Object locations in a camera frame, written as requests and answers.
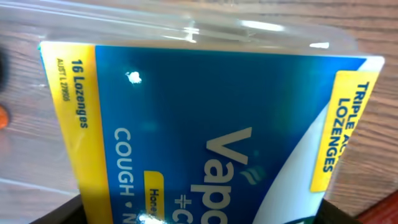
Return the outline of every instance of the white spot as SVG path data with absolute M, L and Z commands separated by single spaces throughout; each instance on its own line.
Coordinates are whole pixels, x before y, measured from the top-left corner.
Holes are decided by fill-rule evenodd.
M 255 29 L 269 30 L 269 31 L 283 31 L 284 26 L 277 24 L 270 24 L 268 22 L 258 22 L 258 21 L 241 21 L 241 25 L 244 27 L 250 27 Z
M 184 29 L 186 29 L 186 30 L 192 30 L 192 31 L 197 31 L 197 32 L 199 32 L 199 29 L 197 29 L 197 28 L 194 28 L 194 27 L 184 27 Z
M 313 44 L 310 44 L 310 47 L 328 49 L 329 48 L 329 42 L 313 43 Z
M 192 34 L 188 34 L 186 38 L 172 37 L 172 36 L 166 36 L 166 35 L 163 35 L 162 37 L 166 37 L 166 38 L 170 38 L 170 39 L 174 39 L 174 40 L 186 40 L 191 43 L 196 43 L 196 41 L 192 39 Z
M 157 218 L 151 216 L 151 215 L 146 215 L 142 214 L 138 216 L 138 219 L 142 222 L 142 224 L 164 224 L 162 220 L 158 220 Z
M 195 31 L 195 30 L 184 30 L 184 32 L 189 33 L 189 34 L 199 34 L 199 31 Z
M 41 89 L 47 87 L 47 85 L 46 84 L 31 84 L 31 87 L 38 88 L 41 90 Z
M 139 77 L 139 73 L 138 72 L 126 72 L 126 76 L 129 78 L 129 81 L 132 84 L 138 84 L 142 82 L 142 79 Z

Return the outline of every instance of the wooden table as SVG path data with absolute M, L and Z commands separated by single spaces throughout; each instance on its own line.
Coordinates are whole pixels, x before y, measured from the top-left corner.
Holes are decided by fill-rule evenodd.
M 397 190 L 398 2 L 246 0 L 231 10 L 339 27 L 358 39 L 361 50 L 385 56 L 386 66 L 340 162 L 339 172 L 335 173 L 335 183 L 327 199 L 350 215 L 357 215 Z M 0 21 L 0 54 L 7 75 L 0 103 L 12 114 L 10 126 L 0 131 L 0 177 L 30 184 L 46 182 L 44 187 L 64 193 L 56 198 L 52 193 L 41 191 L 43 197 L 37 200 L 38 191 L 31 185 L 0 184 L 0 220 L 19 218 L 20 222 L 16 223 L 24 223 L 54 209 L 76 190 L 36 49 L 44 28 L 48 27 Z M 35 161 L 37 155 L 47 159 Z M 15 162 L 21 165 L 9 172 L 7 167 L 15 167 Z M 21 192 L 24 193 L 23 202 L 20 202 Z M 12 194 L 19 195 L 18 202 L 10 198 Z

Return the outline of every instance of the orange object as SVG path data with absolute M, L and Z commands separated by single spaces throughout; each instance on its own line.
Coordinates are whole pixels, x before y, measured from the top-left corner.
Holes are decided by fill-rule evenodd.
M 363 224 L 398 223 L 398 191 L 358 216 Z
M 0 129 L 5 128 L 8 124 L 8 114 L 6 109 L 0 106 Z

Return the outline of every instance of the vapo lozenge box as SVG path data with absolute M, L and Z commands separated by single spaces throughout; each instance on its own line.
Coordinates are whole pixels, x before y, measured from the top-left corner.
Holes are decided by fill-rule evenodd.
M 311 223 L 384 59 L 42 42 L 89 223 Z

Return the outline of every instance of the yellow banner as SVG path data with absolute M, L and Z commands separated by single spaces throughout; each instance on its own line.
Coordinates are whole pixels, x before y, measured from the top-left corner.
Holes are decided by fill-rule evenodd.
M 339 71 L 336 74 L 311 192 L 327 189 L 331 174 L 364 111 L 378 75 L 378 72 L 357 71 Z
M 164 220 L 164 180 L 157 171 L 144 171 L 145 208 L 147 214 Z
M 95 46 L 42 42 L 40 51 L 88 223 L 113 223 Z

